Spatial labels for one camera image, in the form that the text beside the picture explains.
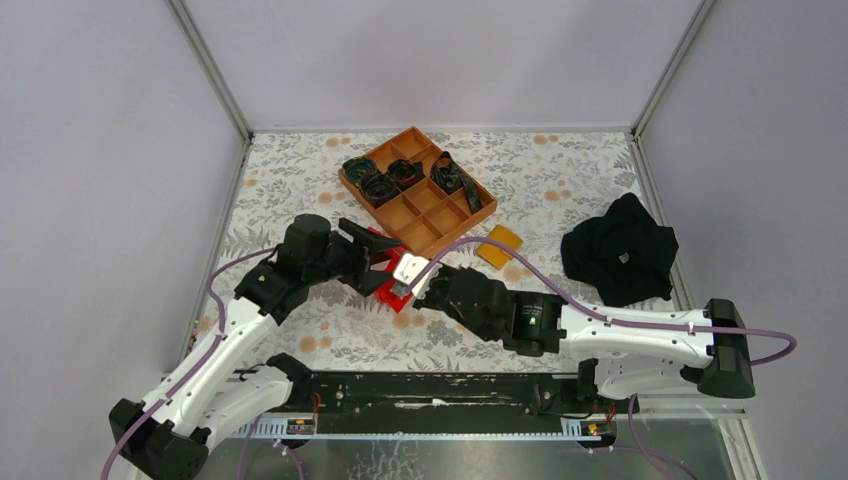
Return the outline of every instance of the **black cloth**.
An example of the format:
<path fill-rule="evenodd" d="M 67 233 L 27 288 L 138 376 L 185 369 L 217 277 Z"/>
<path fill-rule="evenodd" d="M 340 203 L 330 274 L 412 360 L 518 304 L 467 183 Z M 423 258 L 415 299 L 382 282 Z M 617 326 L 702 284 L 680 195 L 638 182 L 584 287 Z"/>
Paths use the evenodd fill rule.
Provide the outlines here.
<path fill-rule="evenodd" d="M 605 305 L 623 307 L 652 297 L 671 300 L 669 272 L 677 254 L 674 229 L 660 227 L 627 193 L 603 217 L 562 237 L 565 274 L 595 286 Z"/>

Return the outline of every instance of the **red plastic piece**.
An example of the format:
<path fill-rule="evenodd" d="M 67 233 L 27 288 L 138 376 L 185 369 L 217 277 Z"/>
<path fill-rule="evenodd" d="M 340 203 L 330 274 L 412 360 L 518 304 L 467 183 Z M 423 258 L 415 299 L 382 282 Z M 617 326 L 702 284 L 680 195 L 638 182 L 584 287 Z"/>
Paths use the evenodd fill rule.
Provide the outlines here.
<path fill-rule="evenodd" d="M 378 234 L 383 235 L 383 232 L 377 230 L 374 227 L 368 227 L 368 230 Z M 403 256 L 404 252 L 406 252 L 406 247 L 400 246 L 393 248 L 388 251 L 389 254 L 389 264 L 383 270 L 384 272 L 392 272 L 394 271 L 397 264 L 400 263 L 400 257 Z M 377 289 L 374 294 L 377 296 L 377 301 L 380 303 L 385 303 L 390 306 L 395 313 L 400 313 L 403 310 L 403 307 L 406 306 L 407 303 L 412 299 L 412 294 L 406 295 L 405 297 L 399 297 L 392 292 L 392 287 L 395 284 L 395 279 L 391 279 L 388 282 L 384 283 Z"/>

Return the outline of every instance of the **gray wall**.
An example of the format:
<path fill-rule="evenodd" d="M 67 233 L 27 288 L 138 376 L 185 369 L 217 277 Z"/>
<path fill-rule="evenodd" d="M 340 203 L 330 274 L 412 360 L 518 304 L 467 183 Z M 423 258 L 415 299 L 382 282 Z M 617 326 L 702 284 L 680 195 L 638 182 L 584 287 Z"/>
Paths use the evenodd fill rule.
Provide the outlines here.
<path fill-rule="evenodd" d="M 844 0 L 720 3 L 644 136 L 698 301 L 798 338 L 754 372 L 772 480 L 848 467 L 846 24 Z"/>
<path fill-rule="evenodd" d="M 99 478 L 109 409 L 177 360 L 240 140 L 163 1 L 2 2 L 0 66 L 0 478 Z"/>
<path fill-rule="evenodd" d="M 189 0 L 257 129 L 628 126 L 698 0 Z"/>

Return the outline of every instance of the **wooden organizer box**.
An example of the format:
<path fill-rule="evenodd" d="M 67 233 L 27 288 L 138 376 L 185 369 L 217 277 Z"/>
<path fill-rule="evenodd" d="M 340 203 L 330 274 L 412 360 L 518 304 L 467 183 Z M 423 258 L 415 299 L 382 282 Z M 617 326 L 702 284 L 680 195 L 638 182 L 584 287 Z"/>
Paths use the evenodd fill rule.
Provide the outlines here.
<path fill-rule="evenodd" d="M 430 168 L 441 155 L 442 149 L 436 146 L 420 130 L 411 127 L 388 142 L 366 153 L 374 160 L 377 169 L 386 173 L 389 164 L 399 158 L 424 165 L 425 178 L 401 192 L 385 205 L 374 208 L 362 195 L 362 192 L 339 169 L 339 178 L 350 193 L 377 220 L 390 236 L 402 241 L 416 255 L 431 258 L 450 245 L 460 235 L 471 230 L 484 218 L 494 213 L 498 201 L 483 188 L 477 180 L 477 192 L 483 208 L 471 213 L 465 188 L 448 195 L 430 179 Z M 462 158 L 454 158 L 462 169 Z"/>

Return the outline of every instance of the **floral pattern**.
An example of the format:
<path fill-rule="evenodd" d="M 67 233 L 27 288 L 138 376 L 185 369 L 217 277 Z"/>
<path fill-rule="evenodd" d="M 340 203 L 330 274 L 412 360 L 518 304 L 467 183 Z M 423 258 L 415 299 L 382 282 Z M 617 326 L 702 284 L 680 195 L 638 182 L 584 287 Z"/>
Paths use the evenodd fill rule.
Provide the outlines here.
<path fill-rule="evenodd" d="M 245 167 L 242 187 L 224 239 L 219 265 L 283 241 L 300 213 L 316 213 L 333 226 L 346 217 L 363 226 L 376 221 L 342 186 L 338 169 L 350 157 L 387 141 L 388 133 L 258 134 Z M 428 133 L 497 199 L 494 214 L 474 227 L 487 235 L 502 224 L 519 235 L 519 249 L 539 269 L 578 299 L 600 303 L 597 291 L 563 274 L 562 235 L 583 220 L 602 215 L 626 192 L 641 198 L 634 162 L 621 133 L 509 134 Z M 508 288 L 546 291 L 516 261 L 495 270 L 465 245 L 446 263 L 474 267 Z M 225 302 L 253 265 L 224 272 L 214 288 Z M 671 310 L 652 299 L 634 306 Z M 207 302 L 198 335 L 214 325 L 217 310 Z M 521 357 L 500 343 L 483 342 L 450 318 L 411 306 L 395 314 L 375 298 L 362 298 L 337 282 L 313 287 L 309 301 L 242 360 L 247 367 L 289 352 L 313 369 L 574 372 L 567 353 Z"/>

